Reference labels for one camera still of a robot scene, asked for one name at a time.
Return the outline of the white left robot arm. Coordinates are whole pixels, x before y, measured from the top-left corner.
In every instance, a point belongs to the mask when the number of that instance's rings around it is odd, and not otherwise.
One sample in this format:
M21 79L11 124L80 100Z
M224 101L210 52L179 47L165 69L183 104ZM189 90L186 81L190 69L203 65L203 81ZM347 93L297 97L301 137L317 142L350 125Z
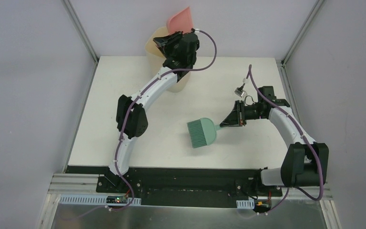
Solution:
M121 193L126 188L126 180L121 176L129 169L136 140L148 128L147 111L161 94L176 85L193 68L200 47L195 29L187 33L177 31L168 36L155 37L153 42L165 57L161 68L142 89L130 96L123 94L118 99L116 122L119 143L109 165L115 175L108 181L108 187L115 193Z

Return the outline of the pink plastic dustpan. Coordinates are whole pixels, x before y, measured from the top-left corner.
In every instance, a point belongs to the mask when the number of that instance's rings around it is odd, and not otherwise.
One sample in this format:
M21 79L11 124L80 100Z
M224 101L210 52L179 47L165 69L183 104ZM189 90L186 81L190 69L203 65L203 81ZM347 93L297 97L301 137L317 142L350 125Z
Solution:
M166 21L166 28L169 35L178 31L181 31L183 33L190 32L194 28L191 8L187 7L182 11L176 13L175 15L171 16Z

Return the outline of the green hand brush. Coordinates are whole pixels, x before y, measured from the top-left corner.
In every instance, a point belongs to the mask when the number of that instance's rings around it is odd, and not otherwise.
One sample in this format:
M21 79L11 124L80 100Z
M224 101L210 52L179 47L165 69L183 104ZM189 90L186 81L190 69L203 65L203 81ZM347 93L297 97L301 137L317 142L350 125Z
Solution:
M209 146L217 139L217 131L223 129L216 125L210 118L200 118L190 121L187 124L192 148Z

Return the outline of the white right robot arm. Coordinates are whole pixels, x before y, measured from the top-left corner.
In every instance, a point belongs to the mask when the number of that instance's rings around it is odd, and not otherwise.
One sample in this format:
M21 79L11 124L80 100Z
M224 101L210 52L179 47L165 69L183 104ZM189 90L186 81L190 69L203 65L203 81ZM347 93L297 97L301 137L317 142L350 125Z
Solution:
M325 183L329 149L318 143L293 118L285 99L278 99L272 86L259 88L258 101L246 105L237 100L231 113L219 124L224 127L245 126L248 120L268 119L279 131L288 147L280 168L263 169L252 181L252 191L262 196L271 186L313 187Z

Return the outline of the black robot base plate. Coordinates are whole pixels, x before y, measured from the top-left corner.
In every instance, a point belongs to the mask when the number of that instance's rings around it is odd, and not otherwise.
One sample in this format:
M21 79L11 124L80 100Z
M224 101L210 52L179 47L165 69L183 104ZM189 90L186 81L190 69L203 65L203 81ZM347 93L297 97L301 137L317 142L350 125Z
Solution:
M238 200L281 197L283 192L265 186L257 169L194 169L131 167L124 179L104 172L98 193L128 193L142 205L169 207L235 208Z

